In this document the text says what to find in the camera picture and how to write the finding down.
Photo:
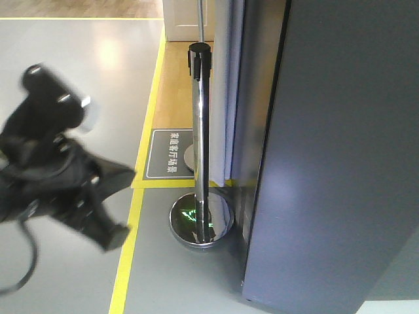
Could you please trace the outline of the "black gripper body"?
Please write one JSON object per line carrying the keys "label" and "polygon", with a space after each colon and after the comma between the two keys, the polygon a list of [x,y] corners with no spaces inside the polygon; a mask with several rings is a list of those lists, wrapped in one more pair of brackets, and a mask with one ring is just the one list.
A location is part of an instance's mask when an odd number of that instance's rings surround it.
{"label": "black gripper body", "polygon": [[1,222],[50,215],[83,229],[101,215],[97,158],[62,133],[1,135]]}

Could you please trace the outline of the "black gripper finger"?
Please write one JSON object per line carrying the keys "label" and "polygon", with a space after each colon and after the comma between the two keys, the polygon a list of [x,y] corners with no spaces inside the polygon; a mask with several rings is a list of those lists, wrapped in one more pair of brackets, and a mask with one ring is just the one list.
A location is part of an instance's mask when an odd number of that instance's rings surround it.
{"label": "black gripper finger", "polygon": [[124,245],[130,228],[117,224],[106,212],[93,186],[86,188],[87,197],[82,206],[80,231],[95,241],[104,251],[112,251]]}
{"label": "black gripper finger", "polygon": [[130,187],[136,172],[129,166],[88,154],[88,182],[100,201]]}

